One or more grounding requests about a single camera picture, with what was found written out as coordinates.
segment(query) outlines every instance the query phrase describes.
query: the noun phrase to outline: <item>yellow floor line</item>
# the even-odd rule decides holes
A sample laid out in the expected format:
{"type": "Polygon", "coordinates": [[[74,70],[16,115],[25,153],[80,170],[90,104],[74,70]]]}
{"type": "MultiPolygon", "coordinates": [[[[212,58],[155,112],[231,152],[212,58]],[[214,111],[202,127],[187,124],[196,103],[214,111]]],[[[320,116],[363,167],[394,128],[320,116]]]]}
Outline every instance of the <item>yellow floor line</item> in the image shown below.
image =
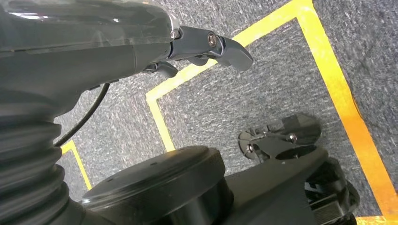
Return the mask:
{"type": "Polygon", "coordinates": [[[311,0],[297,15],[315,62],[383,215],[398,214],[398,198],[311,0]]]}
{"type": "Polygon", "coordinates": [[[358,225],[398,225],[398,219],[387,219],[384,216],[378,217],[357,217],[358,225]]]}
{"type": "MultiPolygon", "coordinates": [[[[397,221],[396,214],[398,214],[397,194],[366,124],[355,107],[347,81],[344,78],[311,0],[291,1],[242,31],[234,39],[243,46],[246,46],[295,17],[299,21],[315,62],[336,107],[336,111],[384,215],[384,217],[366,217],[365,219],[360,219],[360,221],[373,221],[376,223],[380,221],[380,218],[383,218],[388,220],[388,223],[395,223],[397,221]]],[[[161,127],[159,132],[167,151],[174,150],[174,145],[172,144],[156,100],[211,66],[210,64],[205,65],[203,69],[200,69],[189,65],[176,78],[163,82],[147,93],[148,104],[151,107],[151,111],[153,111],[156,124],[158,127],[161,127]]]]}
{"type": "Polygon", "coordinates": [[[86,170],[84,169],[82,160],[80,159],[79,153],[77,152],[76,145],[73,142],[73,140],[69,141],[68,143],[64,144],[62,147],[62,154],[67,153],[69,150],[73,152],[73,155],[75,156],[75,159],[77,161],[77,165],[79,166],[80,172],[83,176],[84,182],[86,183],[87,189],[91,190],[91,183],[90,180],[88,179],[88,176],[86,174],[86,170]]]}
{"type": "MultiPolygon", "coordinates": [[[[161,115],[161,110],[159,109],[157,100],[149,101],[147,99],[149,108],[151,109],[152,115],[154,118],[163,118],[161,115]]],[[[166,151],[173,151],[175,150],[174,144],[171,141],[170,134],[168,133],[166,123],[163,119],[157,120],[155,119],[156,126],[158,127],[159,133],[161,135],[161,139],[163,141],[164,147],[166,151]]]]}

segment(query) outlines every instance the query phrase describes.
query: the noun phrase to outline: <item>bolt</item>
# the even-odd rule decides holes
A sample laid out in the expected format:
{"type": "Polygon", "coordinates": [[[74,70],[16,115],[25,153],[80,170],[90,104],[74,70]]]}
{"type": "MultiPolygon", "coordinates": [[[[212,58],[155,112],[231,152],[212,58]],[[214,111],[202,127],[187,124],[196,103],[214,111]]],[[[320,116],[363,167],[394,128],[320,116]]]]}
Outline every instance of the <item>bolt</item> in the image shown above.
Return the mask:
{"type": "Polygon", "coordinates": [[[217,45],[217,36],[214,33],[209,33],[207,36],[207,40],[211,47],[215,47],[217,45]]]}
{"type": "Polygon", "coordinates": [[[248,153],[253,153],[253,152],[254,152],[254,147],[253,147],[253,145],[248,144],[248,145],[246,146],[246,151],[247,151],[248,153]]]}
{"type": "Polygon", "coordinates": [[[295,134],[289,134],[289,139],[293,144],[297,142],[297,136],[295,134]]]}

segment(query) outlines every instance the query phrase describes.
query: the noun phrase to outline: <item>glossy black surface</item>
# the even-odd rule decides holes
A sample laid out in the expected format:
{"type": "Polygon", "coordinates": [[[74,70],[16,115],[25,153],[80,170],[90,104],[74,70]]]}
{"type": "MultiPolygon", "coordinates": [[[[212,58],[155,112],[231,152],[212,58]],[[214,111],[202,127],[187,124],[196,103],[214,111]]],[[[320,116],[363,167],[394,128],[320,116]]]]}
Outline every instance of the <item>glossy black surface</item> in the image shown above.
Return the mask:
{"type": "Polygon", "coordinates": [[[211,224],[232,204],[224,173],[219,151],[186,147],[108,177],[83,206],[120,225],[211,224]]]}
{"type": "Polygon", "coordinates": [[[0,53],[167,43],[178,23],[163,8],[129,0],[0,2],[0,53]]]}

